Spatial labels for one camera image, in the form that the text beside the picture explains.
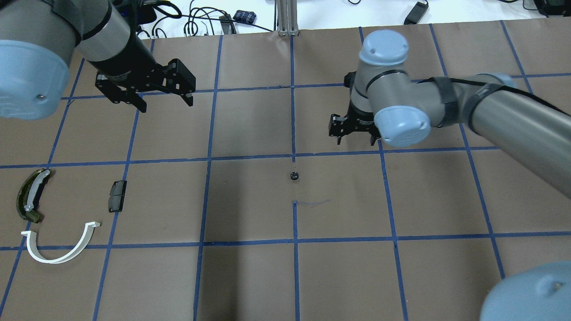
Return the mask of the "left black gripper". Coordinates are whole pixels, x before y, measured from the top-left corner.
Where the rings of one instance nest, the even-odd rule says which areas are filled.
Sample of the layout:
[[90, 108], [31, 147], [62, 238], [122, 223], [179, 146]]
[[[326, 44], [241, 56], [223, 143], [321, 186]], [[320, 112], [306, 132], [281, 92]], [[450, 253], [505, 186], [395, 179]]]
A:
[[175, 58], [165, 66], [157, 64], [150, 70], [130, 72], [112, 79], [100, 72], [95, 79], [95, 87], [112, 103], [131, 104], [139, 112], [147, 112], [147, 103], [140, 93], [159, 91], [175, 94], [189, 106], [194, 105], [196, 76], [187, 66]]

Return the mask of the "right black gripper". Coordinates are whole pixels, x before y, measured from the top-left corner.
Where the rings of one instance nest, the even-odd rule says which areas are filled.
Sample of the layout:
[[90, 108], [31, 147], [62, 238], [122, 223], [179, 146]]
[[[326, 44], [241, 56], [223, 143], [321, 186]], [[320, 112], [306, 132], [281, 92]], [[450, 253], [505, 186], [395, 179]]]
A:
[[370, 134], [370, 146], [375, 146], [381, 138], [379, 129], [375, 125], [372, 112], [363, 111], [350, 101], [345, 116], [331, 114], [329, 121], [329, 136], [336, 137], [337, 145], [341, 145], [342, 137], [353, 132], [367, 132]]

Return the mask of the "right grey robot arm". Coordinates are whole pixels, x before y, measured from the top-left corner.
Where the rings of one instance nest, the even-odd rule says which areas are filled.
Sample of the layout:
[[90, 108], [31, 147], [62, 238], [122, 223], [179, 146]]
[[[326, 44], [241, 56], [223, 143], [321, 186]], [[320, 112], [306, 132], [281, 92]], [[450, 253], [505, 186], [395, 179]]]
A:
[[367, 132], [371, 143], [418, 144], [433, 128], [458, 123], [484, 137], [566, 197], [571, 187], [568, 113], [515, 87], [502, 73], [413, 82], [405, 70], [409, 44], [393, 30], [367, 35], [357, 71], [345, 76], [349, 106], [332, 114], [329, 136]]

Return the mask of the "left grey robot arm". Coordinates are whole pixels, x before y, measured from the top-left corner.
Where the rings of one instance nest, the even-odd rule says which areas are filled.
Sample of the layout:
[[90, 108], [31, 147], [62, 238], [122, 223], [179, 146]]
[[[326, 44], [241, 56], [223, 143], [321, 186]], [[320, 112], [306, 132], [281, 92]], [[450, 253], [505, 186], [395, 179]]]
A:
[[175, 58], [163, 66], [137, 36], [167, 0], [3, 0], [0, 15], [2, 118], [51, 116], [78, 52], [96, 70], [95, 87], [111, 103], [146, 112], [140, 93], [175, 94], [194, 104], [196, 77]]

